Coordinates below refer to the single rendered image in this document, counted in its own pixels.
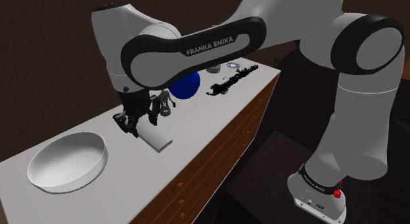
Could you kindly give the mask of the blue ball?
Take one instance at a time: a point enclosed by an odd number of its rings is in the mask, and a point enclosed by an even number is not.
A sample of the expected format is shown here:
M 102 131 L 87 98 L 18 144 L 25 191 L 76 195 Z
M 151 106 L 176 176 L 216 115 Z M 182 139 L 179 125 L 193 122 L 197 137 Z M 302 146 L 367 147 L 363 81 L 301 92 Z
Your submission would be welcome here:
M 178 99 L 189 99 L 200 87 L 200 75 L 194 72 L 177 80 L 168 87 L 169 92 Z

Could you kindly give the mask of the grey flat rectangular slab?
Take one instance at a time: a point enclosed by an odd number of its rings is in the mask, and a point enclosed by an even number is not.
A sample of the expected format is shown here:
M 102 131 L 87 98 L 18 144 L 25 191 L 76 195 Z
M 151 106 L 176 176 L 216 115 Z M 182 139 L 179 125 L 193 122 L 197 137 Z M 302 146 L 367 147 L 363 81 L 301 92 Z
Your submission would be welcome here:
M 158 127 L 152 125 L 150 122 L 139 122 L 136 130 L 139 137 L 158 153 L 162 152 L 173 143 L 171 137 L 167 136 Z

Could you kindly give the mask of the dark robot stand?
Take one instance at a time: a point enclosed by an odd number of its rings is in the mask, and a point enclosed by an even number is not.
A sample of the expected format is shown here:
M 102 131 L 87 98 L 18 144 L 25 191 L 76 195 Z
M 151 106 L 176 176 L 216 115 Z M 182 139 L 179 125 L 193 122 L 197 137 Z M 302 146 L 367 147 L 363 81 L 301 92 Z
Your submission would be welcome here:
M 311 151 L 274 132 L 225 190 L 215 224 L 324 224 L 295 206 L 286 181 Z M 410 224 L 410 135 L 390 137 L 388 173 L 374 181 L 343 180 L 344 224 Z

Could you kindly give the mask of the black jagged elongated object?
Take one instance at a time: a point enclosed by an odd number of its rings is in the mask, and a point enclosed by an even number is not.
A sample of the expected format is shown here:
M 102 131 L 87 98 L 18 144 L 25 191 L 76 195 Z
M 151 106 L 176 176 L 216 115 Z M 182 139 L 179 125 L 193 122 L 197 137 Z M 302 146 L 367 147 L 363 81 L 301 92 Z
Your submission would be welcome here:
M 212 92 L 207 92 L 207 95 L 216 96 L 218 94 L 226 94 L 231 86 L 236 84 L 240 79 L 245 78 L 251 72 L 257 70 L 259 66 L 257 64 L 252 65 L 248 68 L 244 68 L 243 70 L 236 70 L 236 74 L 231 76 L 228 80 L 224 81 L 221 84 L 215 83 L 210 86 Z

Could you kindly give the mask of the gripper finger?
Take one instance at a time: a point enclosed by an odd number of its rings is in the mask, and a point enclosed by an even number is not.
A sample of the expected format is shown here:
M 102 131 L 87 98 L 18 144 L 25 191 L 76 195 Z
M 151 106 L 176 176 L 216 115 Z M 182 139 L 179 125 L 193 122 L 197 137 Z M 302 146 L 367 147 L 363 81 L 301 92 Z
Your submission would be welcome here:
M 139 137 L 136 129 L 137 120 L 126 114 L 126 111 L 113 115 L 114 121 L 124 133 L 130 133 L 134 137 Z
M 157 126 L 158 125 L 158 115 L 160 113 L 160 99 L 158 96 L 153 95 L 150 97 L 150 100 L 152 102 L 152 109 L 148 113 L 148 119 L 152 125 Z

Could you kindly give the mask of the white round bowl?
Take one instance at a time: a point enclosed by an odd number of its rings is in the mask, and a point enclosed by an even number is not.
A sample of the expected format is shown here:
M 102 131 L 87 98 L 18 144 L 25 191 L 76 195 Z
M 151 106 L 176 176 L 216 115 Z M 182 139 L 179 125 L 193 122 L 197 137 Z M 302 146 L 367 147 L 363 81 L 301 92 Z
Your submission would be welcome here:
M 33 186 L 51 194 L 62 194 L 93 182 L 107 161 L 108 150 L 100 135 L 77 132 L 43 147 L 30 161 L 26 175 Z

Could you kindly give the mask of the brown chest of drawers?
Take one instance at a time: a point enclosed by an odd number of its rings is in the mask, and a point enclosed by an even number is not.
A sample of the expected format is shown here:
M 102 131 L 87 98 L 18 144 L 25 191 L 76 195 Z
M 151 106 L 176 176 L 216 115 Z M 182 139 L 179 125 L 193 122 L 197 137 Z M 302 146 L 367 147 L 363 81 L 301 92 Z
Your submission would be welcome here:
M 72 133 L 100 135 L 108 149 L 103 172 L 80 190 L 49 194 L 28 181 L 29 163 L 42 144 L 0 162 L 0 200 L 8 224 L 128 224 L 279 71 L 259 64 L 226 94 L 211 95 L 211 85 L 234 74 L 226 65 L 217 74 L 201 71 L 197 93 L 176 100 L 171 114 L 158 119 L 159 130 L 173 141 L 161 152 L 116 125 L 112 117 L 121 106 L 73 127 Z

